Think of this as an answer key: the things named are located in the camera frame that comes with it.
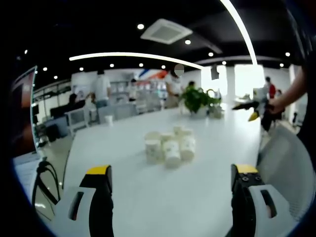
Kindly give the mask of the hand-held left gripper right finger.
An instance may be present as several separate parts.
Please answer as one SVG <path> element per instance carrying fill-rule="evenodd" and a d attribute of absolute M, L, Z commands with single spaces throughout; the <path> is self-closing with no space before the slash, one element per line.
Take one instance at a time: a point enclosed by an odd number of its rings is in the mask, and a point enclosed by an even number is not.
<path fill-rule="evenodd" d="M 289 203 L 258 170 L 247 164 L 231 165 L 232 237 L 286 237 L 296 227 Z"/>

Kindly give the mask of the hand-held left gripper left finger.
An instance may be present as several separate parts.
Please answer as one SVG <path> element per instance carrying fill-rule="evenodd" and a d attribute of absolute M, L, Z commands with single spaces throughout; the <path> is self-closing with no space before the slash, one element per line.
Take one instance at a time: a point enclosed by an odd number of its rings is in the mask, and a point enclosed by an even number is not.
<path fill-rule="evenodd" d="M 110 165 L 89 169 L 56 204 L 51 231 L 56 237 L 112 237 L 112 189 Z"/>

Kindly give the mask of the person's right hand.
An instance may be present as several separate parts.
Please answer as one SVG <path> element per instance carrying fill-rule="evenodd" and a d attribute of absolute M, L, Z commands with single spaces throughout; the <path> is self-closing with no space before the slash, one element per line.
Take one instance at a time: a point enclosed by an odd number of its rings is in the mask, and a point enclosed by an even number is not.
<path fill-rule="evenodd" d="M 284 100 L 281 97 L 279 97 L 269 100 L 268 111 L 271 114 L 279 114 L 282 113 L 286 107 L 287 103 L 284 102 Z"/>

